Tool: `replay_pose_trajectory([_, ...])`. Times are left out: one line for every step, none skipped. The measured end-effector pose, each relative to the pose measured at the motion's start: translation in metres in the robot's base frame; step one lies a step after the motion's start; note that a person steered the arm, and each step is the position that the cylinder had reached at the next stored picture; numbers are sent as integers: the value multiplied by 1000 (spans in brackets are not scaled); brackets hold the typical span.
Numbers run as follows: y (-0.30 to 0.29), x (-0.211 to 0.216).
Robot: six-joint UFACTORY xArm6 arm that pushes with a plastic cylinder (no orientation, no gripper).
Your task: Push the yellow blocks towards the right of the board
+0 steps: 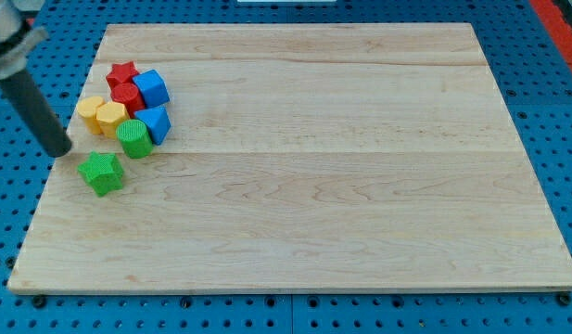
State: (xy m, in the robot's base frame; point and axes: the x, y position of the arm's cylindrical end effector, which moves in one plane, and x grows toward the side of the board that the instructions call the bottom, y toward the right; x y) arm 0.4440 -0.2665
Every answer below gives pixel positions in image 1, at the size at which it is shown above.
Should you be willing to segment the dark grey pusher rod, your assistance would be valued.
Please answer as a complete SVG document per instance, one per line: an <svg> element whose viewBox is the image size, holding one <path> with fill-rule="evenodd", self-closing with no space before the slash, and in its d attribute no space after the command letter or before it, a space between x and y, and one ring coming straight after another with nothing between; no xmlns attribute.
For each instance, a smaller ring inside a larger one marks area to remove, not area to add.
<svg viewBox="0 0 572 334"><path fill-rule="evenodd" d="M0 79L0 89L48 156L71 150L66 130L27 70Z"/></svg>

